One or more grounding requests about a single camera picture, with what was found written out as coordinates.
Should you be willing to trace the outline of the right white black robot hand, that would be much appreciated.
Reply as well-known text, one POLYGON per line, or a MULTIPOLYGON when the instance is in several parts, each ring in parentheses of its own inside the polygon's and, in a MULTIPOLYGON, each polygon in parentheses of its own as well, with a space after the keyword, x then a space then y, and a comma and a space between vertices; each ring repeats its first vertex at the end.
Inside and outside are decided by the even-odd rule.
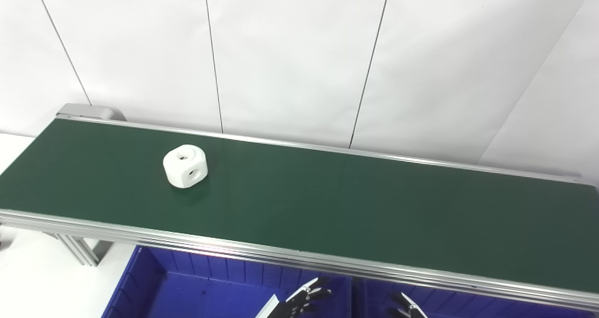
POLYGON ((387 313, 392 318, 427 318, 425 312, 403 292, 391 293, 391 299, 400 307, 388 307, 387 313))

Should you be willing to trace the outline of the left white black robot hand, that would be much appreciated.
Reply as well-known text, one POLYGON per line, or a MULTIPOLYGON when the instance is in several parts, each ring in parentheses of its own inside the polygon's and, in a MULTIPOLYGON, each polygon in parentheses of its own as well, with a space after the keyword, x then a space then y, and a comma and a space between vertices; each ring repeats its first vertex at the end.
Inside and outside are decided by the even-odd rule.
POLYGON ((313 278, 301 285, 284 301, 272 295, 256 316, 257 318, 299 318, 305 313, 318 312, 314 301, 325 299, 332 294, 332 291, 326 288, 328 282, 327 277, 313 278))

